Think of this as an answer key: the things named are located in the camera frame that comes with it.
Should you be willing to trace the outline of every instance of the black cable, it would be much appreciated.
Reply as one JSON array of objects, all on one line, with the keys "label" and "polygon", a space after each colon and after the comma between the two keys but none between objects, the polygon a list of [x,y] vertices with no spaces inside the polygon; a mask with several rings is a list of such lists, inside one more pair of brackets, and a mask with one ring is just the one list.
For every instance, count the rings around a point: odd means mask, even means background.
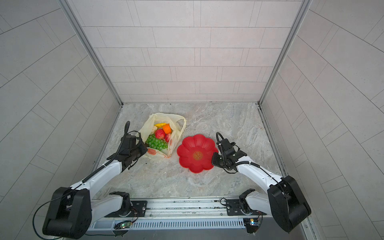
[{"label": "black cable", "polygon": [[52,200],[50,200],[50,201],[44,203],[43,205],[41,205],[41,206],[35,211],[35,214],[33,215],[33,218],[32,218],[32,226],[33,226],[33,230],[34,230],[35,234],[36,234],[39,238],[41,238],[41,239],[43,239],[43,240],[56,240],[56,239],[60,239],[61,237],[53,238],[53,239],[48,239],[48,238],[43,238],[42,236],[40,236],[40,235],[37,233],[36,228],[35,228],[35,216],[36,216],[37,211],[38,211],[42,206],[44,206],[44,205],[47,204],[47,203],[50,203],[50,202],[55,201],[55,200],[57,200],[57,199],[60,199],[60,198],[62,198],[62,197],[67,197],[67,196],[69,196],[73,191],[76,190],[76,188],[78,188],[78,187],[80,187],[80,186],[81,186],[81,184],[78,185],[77,187],[75,187],[74,189],[72,189],[71,191],[69,191],[69,193],[65,194],[64,196],[57,197],[57,198],[55,198],[55,199],[52,199]]},{"label": "black cable", "polygon": [[225,203],[227,203],[227,199],[226,199],[226,198],[223,198],[223,197],[220,199],[220,204],[226,207],[227,205],[226,205],[226,204],[223,204],[223,203],[221,202],[222,199],[225,199]]}]

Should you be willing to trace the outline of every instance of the plastic bag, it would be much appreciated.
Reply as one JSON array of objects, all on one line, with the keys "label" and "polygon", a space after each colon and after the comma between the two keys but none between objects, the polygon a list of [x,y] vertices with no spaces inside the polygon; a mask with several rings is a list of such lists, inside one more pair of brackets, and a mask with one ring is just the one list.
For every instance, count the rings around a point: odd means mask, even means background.
[{"label": "plastic bag", "polygon": [[[177,123],[177,121],[179,120],[184,120],[183,127],[180,127],[180,125]],[[167,154],[153,148],[148,148],[148,152],[146,152],[145,155],[149,158],[153,158],[153,157],[169,158],[172,152],[175,150],[177,143],[180,141],[181,134],[184,132],[185,126],[187,124],[187,120],[185,119],[185,117],[180,115],[165,114],[165,113],[152,114],[149,116],[148,120],[144,123],[144,126],[139,130],[139,132],[141,133],[141,138],[144,142],[147,140],[148,136],[151,134],[153,126],[161,122],[169,123],[172,129],[172,134],[170,136],[170,140],[168,143]]]}]

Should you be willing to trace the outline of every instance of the gray stone floor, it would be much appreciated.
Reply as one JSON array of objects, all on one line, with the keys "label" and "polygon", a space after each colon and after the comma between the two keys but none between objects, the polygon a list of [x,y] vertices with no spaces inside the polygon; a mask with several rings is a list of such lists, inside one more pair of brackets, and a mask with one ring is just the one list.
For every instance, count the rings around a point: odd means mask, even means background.
[{"label": "gray stone floor", "polygon": [[[131,121],[130,131],[139,130],[153,113],[184,116],[187,126],[182,139],[195,134],[215,139],[216,132],[220,132],[258,164],[281,174],[255,103],[126,104],[102,159],[117,150],[126,121]],[[169,159],[141,157],[134,167],[107,183],[95,199],[113,191],[128,192],[131,198],[239,196],[249,188],[262,192],[248,177],[240,173],[227,174],[218,167],[194,174],[180,166],[174,151]]]}]

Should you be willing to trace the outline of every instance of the red flower-shaped plate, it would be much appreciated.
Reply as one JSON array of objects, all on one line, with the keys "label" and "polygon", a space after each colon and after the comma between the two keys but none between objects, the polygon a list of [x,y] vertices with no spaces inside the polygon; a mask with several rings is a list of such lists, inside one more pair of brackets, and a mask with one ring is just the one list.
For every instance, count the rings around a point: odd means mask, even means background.
[{"label": "red flower-shaped plate", "polygon": [[193,173],[212,169],[214,166],[211,161],[214,152],[218,152],[215,142],[201,134],[184,138],[177,148],[180,165],[189,168]]}]

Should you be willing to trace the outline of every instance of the white wall tile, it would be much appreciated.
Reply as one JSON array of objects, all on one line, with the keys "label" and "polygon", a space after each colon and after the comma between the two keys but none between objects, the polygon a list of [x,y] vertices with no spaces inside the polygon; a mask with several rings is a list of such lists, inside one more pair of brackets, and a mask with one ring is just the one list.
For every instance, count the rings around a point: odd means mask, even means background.
[{"label": "white wall tile", "polygon": [[311,83],[316,80],[327,64],[317,52],[297,36],[291,45],[288,56]]},{"label": "white wall tile", "polygon": [[106,66],[145,66],[141,48],[99,48]]},{"label": "white wall tile", "polygon": [[94,66],[91,58],[87,56],[84,58],[79,64],[78,67],[80,68],[81,72],[84,74],[84,76],[87,78],[88,82],[92,82],[93,79],[97,76],[99,73]]},{"label": "white wall tile", "polygon": [[132,82],[125,67],[105,67],[111,82]]},{"label": "white wall tile", "polygon": [[51,126],[56,127],[59,124],[59,121],[54,118],[51,114],[49,114],[47,111],[45,111],[40,105],[36,104],[32,111],[36,113],[39,117],[44,119],[47,123],[49,123]]},{"label": "white wall tile", "polygon": [[85,122],[86,118],[79,110],[71,107],[37,155],[60,165]]},{"label": "white wall tile", "polygon": [[39,105],[60,121],[85,88],[79,76],[72,70],[43,97]]},{"label": "white wall tile", "polygon": [[261,94],[244,94],[243,102],[258,102],[261,97]]},{"label": "white wall tile", "polygon": [[206,94],[167,94],[168,102],[199,102],[207,101]]},{"label": "white wall tile", "polygon": [[104,40],[101,38],[99,30],[95,26],[84,26],[82,29],[86,37],[94,48],[105,48]]},{"label": "white wall tile", "polygon": [[272,115],[275,116],[276,113],[281,108],[279,101],[277,100],[275,94],[272,91],[269,91],[265,101],[268,103],[268,106],[271,109]]},{"label": "white wall tile", "polygon": [[28,165],[23,174],[12,186],[11,190],[0,202],[0,231],[4,239],[15,239],[22,224],[10,221],[15,214],[20,222],[27,220],[53,174],[33,165]]},{"label": "white wall tile", "polygon": [[41,90],[48,93],[73,67],[81,56],[71,41],[66,41],[24,71]]},{"label": "white wall tile", "polygon": [[346,237],[341,225],[322,227],[326,237]]},{"label": "white wall tile", "polygon": [[361,146],[376,163],[376,165],[380,168],[380,170],[384,172],[384,147],[382,144],[383,142],[384,132],[381,132],[362,143]]},{"label": "white wall tile", "polygon": [[311,201],[312,211],[316,213],[321,226],[339,225],[340,222],[325,195],[309,161],[297,167],[297,172]]},{"label": "white wall tile", "polygon": [[284,139],[285,145],[291,155],[292,160],[295,160],[299,156],[301,156],[304,151],[301,147],[299,140],[297,139],[293,129],[288,122],[285,113],[282,113],[280,117],[276,120],[276,124],[279,127],[281,136]]},{"label": "white wall tile", "polygon": [[384,197],[384,174],[350,132],[336,139],[327,149],[370,220],[382,220],[384,206],[377,203]]},{"label": "white wall tile", "polygon": [[211,48],[258,48],[264,28],[212,28]]},{"label": "white wall tile", "polygon": [[203,48],[201,66],[238,66],[242,52],[241,48]]},{"label": "white wall tile", "polygon": [[55,33],[60,42],[63,43],[75,35],[71,24],[61,9],[44,15],[44,19],[51,27],[52,31]]},{"label": "white wall tile", "polygon": [[0,15],[14,28],[59,8],[56,1],[50,0],[6,0],[0,3]]},{"label": "white wall tile", "polygon": [[245,66],[245,62],[247,61],[249,53],[249,48],[243,48],[243,54],[241,55],[240,65],[241,67]]},{"label": "white wall tile", "polygon": [[194,26],[193,1],[136,1],[141,26]]},{"label": "white wall tile", "polygon": [[384,130],[384,114],[332,66],[313,86],[359,142]]},{"label": "white wall tile", "polygon": [[325,182],[321,185],[324,189],[324,192],[330,192],[345,186],[348,186],[347,181],[345,181],[345,178],[341,175],[337,178],[334,178],[332,180],[329,180],[328,182]]},{"label": "white wall tile", "polygon": [[193,48],[148,48],[152,66],[194,66]]},{"label": "white wall tile", "polygon": [[290,28],[300,5],[300,2],[263,2],[256,27]]},{"label": "white wall tile", "polygon": [[0,139],[13,129],[43,96],[44,92],[23,73],[0,88]]},{"label": "white wall tile", "polygon": [[325,48],[328,46],[329,42],[332,40],[333,36],[336,34],[337,30],[339,30],[339,26],[336,24],[333,24],[327,35],[325,36],[324,40],[321,42],[319,48],[316,50],[318,54],[322,54],[325,50]]},{"label": "white wall tile", "polygon": [[265,28],[261,48],[282,48],[290,28]]},{"label": "white wall tile", "polygon": [[369,34],[364,38],[364,41],[366,41],[369,44],[373,44],[376,41],[376,39],[381,36],[383,32],[384,32],[384,18],[382,17],[380,21],[375,25],[375,27],[372,28]]},{"label": "white wall tile", "polygon": [[234,87],[235,87],[235,83],[232,83],[232,82],[201,82],[200,93],[228,94],[228,93],[233,93]]},{"label": "white wall tile", "polygon": [[215,82],[217,67],[176,67],[178,82]]},{"label": "white wall tile", "polygon": [[222,82],[256,82],[261,67],[223,67]]},{"label": "white wall tile", "polygon": [[158,102],[167,102],[167,94],[130,94],[129,97],[133,103],[158,103]]},{"label": "white wall tile", "polygon": [[116,102],[116,98],[114,94],[110,91],[110,89],[107,89],[107,91],[105,91],[104,95],[101,97],[101,100],[108,109],[110,109],[112,104]]},{"label": "white wall tile", "polygon": [[70,186],[77,169],[79,168],[85,154],[84,151],[77,144],[72,144],[63,162],[60,164],[52,180],[49,182],[43,195],[40,197],[38,204],[43,204],[52,198],[52,194],[59,187]]},{"label": "white wall tile", "polygon": [[207,102],[242,102],[244,94],[207,94]]},{"label": "white wall tile", "polygon": [[133,26],[128,4],[122,0],[75,0],[84,26]]},{"label": "white wall tile", "polygon": [[85,50],[83,44],[80,42],[80,39],[77,37],[77,35],[71,37],[71,42],[76,48],[77,52],[80,54],[81,58],[85,58],[88,53]]},{"label": "white wall tile", "polygon": [[153,28],[153,34],[158,48],[209,48],[211,29]]},{"label": "white wall tile", "polygon": [[265,88],[265,83],[248,83],[241,82],[237,93],[243,94],[262,94]]},{"label": "white wall tile", "polygon": [[339,29],[322,56],[367,98],[384,89],[384,53]]},{"label": "white wall tile", "polygon": [[320,138],[341,124],[341,120],[308,80],[304,80],[295,98]]},{"label": "white wall tile", "polygon": [[297,35],[311,48],[317,50],[332,25],[333,23],[325,18],[312,11],[308,11]]},{"label": "white wall tile", "polygon": [[338,137],[340,137],[341,135],[343,135],[347,131],[348,131],[348,128],[344,125],[344,123],[341,123],[339,126],[337,126],[335,129],[333,129],[330,133],[328,133],[321,140],[323,141],[324,145],[327,146],[328,144],[335,141]]},{"label": "white wall tile", "polygon": [[279,69],[279,75],[284,80],[287,87],[292,90],[301,76],[301,71],[296,67],[292,60],[286,56]]},{"label": "white wall tile", "polygon": [[373,104],[375,104],[378,108],[384,106],[384,90],[371,99],[371,102],[373,102]]},{"label": "white wall tile", "polygon": [[383,16],[383,1],[326,1],[319,14],[359,38],[365,38]]},{"label": "white wall tile", "polygon": [[140,19],[139,19],[139,16],[137,14],[137,10],[136,10],[135,1],[134,0],[127,0],[127,4],[129,7],[129,12],[130,12],[131,17],[132,17],[133,25],[134,26],[141,26]]},{"label": "white wall tile", "polygon": [[[350,187],[343,187],[338,190],[327,193],[340,223],[343,226],[348,239],[372,239],[380,240],[375,227],[365,213]],[[360,224],[354,226],[354,217],[359,216]]]},{"label": "white wall tile", "polygon": [[76,101],[73,106],[75,108],[77,108],[77,110],[79,110],[81,112],[81,114],[85,117],[85,118],[88,118],[89,117],[89,113],[87,112],[87,110],[85,110],[85,108],[78,102]]},{"label": "white wall tile", "polygon": [[61,42],[57,38],[56,34],[52,31],[52,28],[48,25],[47,21],[44,19],[44,16],[39,17],[36,20],[41,25],[41,27],[44,29],[45,33],[49,36],[49,38],[52,40],[52,42],[55,44],[55,46],[59,46],[61,44]]},{"label": "white wall tile", "polygon": [[248,27],[254,2],[202,1],[201,26]]},{"label": "white wall tile", "polygon": [[98,27],[107,48],[154,48],[152,28]]},{"label": "white wall tile", "polygon": [[29,112],[0,142],[4,159],[0,169],[0,195],[6,195],[53,129],[35,113]]},{"label": "white wall tile", "polygon": [[293,124],[293,122],[300,116],[303,110],[284,82],[281,84],[279,90],[277,91],[276,98],[281,104],[281,107],[283,108],[289,123]]},{"label": "white wall tile", "polygon": [[195,93],[195,83],[192,82],[166,82],[157,83],[162,94],[193,94]]},{"label": "white wall tile", "polygon": [[106,115],[107,112],[105,112],[100,104],[97,104],[85,122],[78,137],[90,146]]},{"label": "white wall tile", "polygon": [[91,113],[107,88],[108,87],[104,80],[100,75],[98,75],[83,91],[77,101],[87,110],[88,113]]},{"label": "white wall tile", "polygon": [[0,35],[0,73],[11,80],[54,48],[36,20],[3,33]]},{"label": "white wall tile", "polygon": [[249,49],[246,66],[273,67],[280,54],[280,48]]},{"label": "white wall tile", "polygon": [[295,133],[321,184],[341,175],[338,166],[308,119],[301,122]]},{"label": "white wall tile", "polygon": [[72,180],[72,184],[80,181],[84,178],[84,176],[87,176],[90,173],[92,166],[96,162],[97,156],[100,153],[101,147],[102,145],[100,145],[96,140],[93,140],[87,154],[81,162],[80,167],[78,167],[77,173]]},{"label": "white wall tile", "polygon": [[116,83],[121,94],[154,94],[151,83]]},{"label": "white wall tile", "polygon": [[201,1],[193,1],[194,26],[201,26]]},{"label": "white wall tile", "polygon": [[53,173],[53,174],[55,174],[56,170],[59,167],[59,166],[57,166],[51,162],[48,162],[47,160],[45,160],[45,159],[43,159],[37,155],[31,160],[30,164],[32,164],[36,167],[39,167],[41,169],[44,169],[44,170],[46,170],[50,173]]},{"label": "white wall tile", "polygon": [[172,82],[169,67],[131,67],[136,82]]}]

